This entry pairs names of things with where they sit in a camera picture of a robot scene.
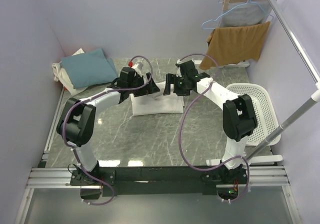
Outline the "white t-shirt red print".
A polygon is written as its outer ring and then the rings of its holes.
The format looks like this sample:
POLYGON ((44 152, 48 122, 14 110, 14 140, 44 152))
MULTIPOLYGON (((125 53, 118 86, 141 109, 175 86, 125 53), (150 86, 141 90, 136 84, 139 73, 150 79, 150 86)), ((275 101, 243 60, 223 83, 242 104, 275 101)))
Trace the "white t-shirt red print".
POLYGON ((160 92, 134 97, 130 95, 132 103, 132 114, 134 116, 152 115, 152 114, 174 114, 184 112, 184 99, 173 93, 173 85, 170 95, 163 95, 165 82, 156 84, 160 92))

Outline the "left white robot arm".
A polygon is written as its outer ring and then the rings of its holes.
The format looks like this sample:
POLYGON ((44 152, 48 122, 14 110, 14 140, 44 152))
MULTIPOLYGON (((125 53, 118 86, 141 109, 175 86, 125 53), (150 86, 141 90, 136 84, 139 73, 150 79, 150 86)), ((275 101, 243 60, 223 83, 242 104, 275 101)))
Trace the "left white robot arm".
POLYGON ((123 103, 131 94, 140 97, 159 91, 153 80, 153 69, 145 73, 141 62, 133 64, 130 61, 103 91, 87 98, 67 100, 56 131, 73 152, 76 168, 88 185, 94 185, 100 179, 100 165, 90 144, 97 115, 123 103))

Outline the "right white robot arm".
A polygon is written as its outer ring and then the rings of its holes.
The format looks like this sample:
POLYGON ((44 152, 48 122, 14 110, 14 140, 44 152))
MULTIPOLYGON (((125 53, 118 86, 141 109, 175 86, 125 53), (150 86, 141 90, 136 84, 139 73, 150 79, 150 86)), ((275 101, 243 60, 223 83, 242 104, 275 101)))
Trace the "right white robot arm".
POLYGON ((236 168, 244 161, 244 151, 249 136, 258 126, 252 99, 249 95, 239 95, 218 84, 205 72, 199 73, 193 61, 176 64, 178 74, 168 73, 165 80, 164 95, 189 96, 192 91, 197 98, 206 97, 222 110, 222 128, 227 136, 225 152, 221 163, 208 168, 209 171, 221 166, 219 172, 222 182, 230 184, 237 178, 236 168))

